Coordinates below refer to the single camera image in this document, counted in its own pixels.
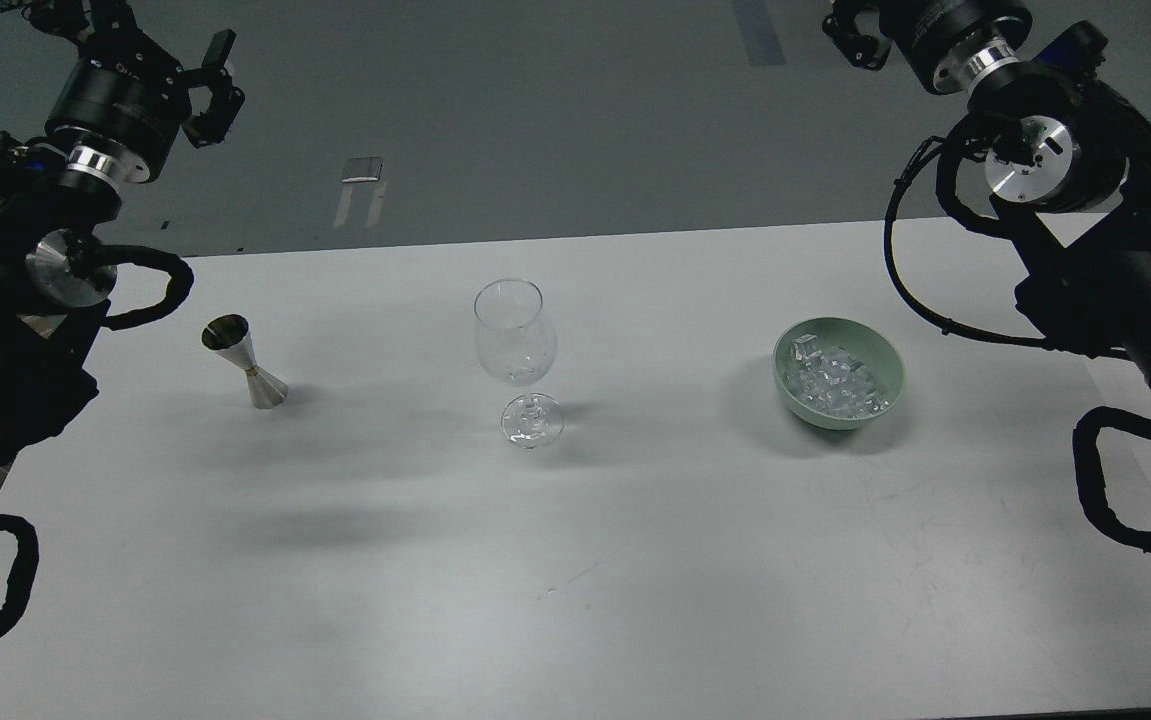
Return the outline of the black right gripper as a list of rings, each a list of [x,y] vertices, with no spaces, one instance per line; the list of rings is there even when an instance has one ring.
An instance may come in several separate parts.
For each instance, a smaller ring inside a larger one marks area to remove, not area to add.
[[[881,29],[864,31],[860,15],[881,18]],[[891,40],[933,95],[962,91],[958,69],[992,37],[1017,49],[1031,29],[1023,1],[830,1],[823,18],[823,33],[851,67],[882,70]]]

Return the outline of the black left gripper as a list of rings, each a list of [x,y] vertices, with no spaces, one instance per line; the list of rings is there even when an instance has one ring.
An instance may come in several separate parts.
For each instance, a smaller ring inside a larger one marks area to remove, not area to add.
[[[233,29],[215,32],[200,67],[186,69],[137,26],[127,1],[26,1],[23,18],[78,49],[45,124],[68,183],[154,182],[180,135],[196,150],[223,143],[245,104],[227,66]]]

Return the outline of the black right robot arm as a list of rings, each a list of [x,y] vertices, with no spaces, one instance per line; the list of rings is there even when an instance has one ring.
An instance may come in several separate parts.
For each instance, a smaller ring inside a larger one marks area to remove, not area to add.
[[[1107,36],[1090,20],[1041,53],[1023,1],[834,1],[822,31],[849,64],[877,72],[898,49],[928,94],[967,95],[950,132],[930,136],[895,178],[883,261],[901,301],[945,336],[1133,363],[1151,392],[1151,122],[1100,77]],[[985,331],[936,313],[900,277],[894,227],[904,196],[935,168],[942,210],[965,231],[1009,242],[1026,278],[1017,311],[1036,336]],[[1102,536],[1151,553],[1151,530],[1107,498],[1104,430],[1151,442],[1151,419],[1088,409],[1072,432],[1075,488]]]

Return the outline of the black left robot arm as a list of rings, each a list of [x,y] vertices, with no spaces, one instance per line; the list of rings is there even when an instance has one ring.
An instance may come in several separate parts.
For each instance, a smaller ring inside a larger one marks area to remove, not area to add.
[[[178,311],[195,288],[186,260],[105,243],[130,184],[157,181],[177,137],[196,150],[226,136],[245,95],[227,63],[236,33],[211,38],[186,68],[139,26],[125,1],[17,1],[37,31],[75,45],[78,60],[44,132],[0,131],[0,468],[53,437],[98,396],[85,368],[101,331]],[[25,615],[39,541],[26,519],[0,514],[14,541],[0,638]]]

